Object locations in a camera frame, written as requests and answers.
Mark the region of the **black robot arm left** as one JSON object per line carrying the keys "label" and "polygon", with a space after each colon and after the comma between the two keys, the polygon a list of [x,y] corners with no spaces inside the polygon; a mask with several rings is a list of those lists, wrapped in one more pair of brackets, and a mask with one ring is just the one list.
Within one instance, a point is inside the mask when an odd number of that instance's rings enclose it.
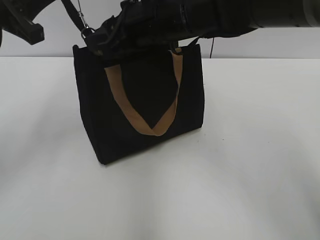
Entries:
{"label": "black robot arm left", "polygon": [[34,23],[36,16],[54,0],[1,0],[0,30],[35,45],[45,39],[44,28]]}

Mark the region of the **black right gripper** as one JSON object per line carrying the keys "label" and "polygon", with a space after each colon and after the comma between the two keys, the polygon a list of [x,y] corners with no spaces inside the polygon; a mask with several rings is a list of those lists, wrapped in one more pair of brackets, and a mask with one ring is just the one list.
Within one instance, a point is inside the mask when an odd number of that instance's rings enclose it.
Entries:
{"label": "black right gripper", "polygon": [[121,12],[85,38],[88,49],[107,61],[122,60],[155,49],[179,53],[189,34],[182,0],[123,0]]}

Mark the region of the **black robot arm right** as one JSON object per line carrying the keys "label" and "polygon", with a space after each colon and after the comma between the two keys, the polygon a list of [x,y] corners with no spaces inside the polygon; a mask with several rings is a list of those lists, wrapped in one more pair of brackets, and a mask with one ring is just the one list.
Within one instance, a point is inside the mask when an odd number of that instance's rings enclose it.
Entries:
{"label": "black robot arm right", "polygon": [[110,66],[178,54],[179,41],[234,38],[262,28],[317,28],[317,0],[124,0],[85,38]]}

